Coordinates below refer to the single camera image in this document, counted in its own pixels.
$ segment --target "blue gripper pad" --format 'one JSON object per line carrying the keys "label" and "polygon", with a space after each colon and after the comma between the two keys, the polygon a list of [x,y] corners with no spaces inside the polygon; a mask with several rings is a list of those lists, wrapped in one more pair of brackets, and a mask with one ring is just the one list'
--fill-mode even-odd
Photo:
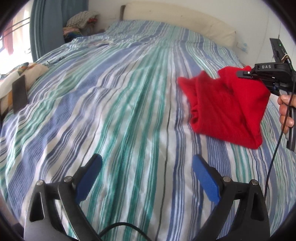
{"label": "blue gripper pad", "polygon": [[76,198],[75,201],[79,204],[87,198],[97,176],[99,175],[103,165],[103,160],[100,155],[96,155],[92,164],[80,180],[76,188]]}
{"label": "blue gripper pad", "polygon": [[207,171],[198,155],[193,156],[192,169],[209,200],[217,205],[220,201],[219,186]]}

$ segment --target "red curtain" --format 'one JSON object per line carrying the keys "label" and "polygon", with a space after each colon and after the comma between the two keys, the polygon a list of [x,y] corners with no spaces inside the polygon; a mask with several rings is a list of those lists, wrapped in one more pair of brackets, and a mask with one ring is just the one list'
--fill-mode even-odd
{"label": "red curtain", "polygon": [[12,31],[12,25],[13,21],[11,20],[9,24],[6,26],[6,29],[3,33],[3,42],[4,42],[4,48],[7,50],[8,54],[13,54],[13,42],[12,42],[12,33],[9,33]]}

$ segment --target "bed sheet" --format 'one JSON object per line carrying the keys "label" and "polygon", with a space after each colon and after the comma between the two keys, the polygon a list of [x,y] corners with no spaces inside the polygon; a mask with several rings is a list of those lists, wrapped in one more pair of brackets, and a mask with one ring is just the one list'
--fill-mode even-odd
{"label": "bed sheet", "polygon": [[[80,206],[98,232],[126,221],[154,240],[191,240],[214,207],[192,172],[195,154],[222,176],[254,178],[264,189],[280,134],[276,106],[269,102],[261,123],[263,144],[251,150],[194,133],[190,106],[176,82],[202,70],[215,78],[225,66],[241,66],[232,50],[185,28],[121,21],[38,62],[49,71],[29,91],[29,104],[6,116],[0,136],[1,192],[21,224],[36,181],[73,175],[93,153],[103,157],[103,168]],[[271,232],[296,200],[296,156],[285,146],[283,138],[269,182]],[[220,236],[236,208],[237,202]],[[106,240],[143,239],[120,227]]]}

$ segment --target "blue curtain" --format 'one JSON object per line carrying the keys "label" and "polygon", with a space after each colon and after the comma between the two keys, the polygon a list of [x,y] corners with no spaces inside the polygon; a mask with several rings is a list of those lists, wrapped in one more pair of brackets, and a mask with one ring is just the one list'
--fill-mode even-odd
{"label": "blue curtain", "polygon": [[33,61],[65,43],[63,27],[69,18],[88,10],[88,0],[34,0],[30,18]]}

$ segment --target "folded red clothing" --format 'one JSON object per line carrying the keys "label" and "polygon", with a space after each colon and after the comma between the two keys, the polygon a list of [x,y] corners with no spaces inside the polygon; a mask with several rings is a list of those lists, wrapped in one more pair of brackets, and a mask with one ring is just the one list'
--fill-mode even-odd
{"label": "folded red clothing", "polygon": [[189,100],[195,132],[257,149],[270,92],[260,80],[238,78],[238,70],[251,67],[225,67],[218,79],[202,71],[192,79],[180,77],[178,83]]}

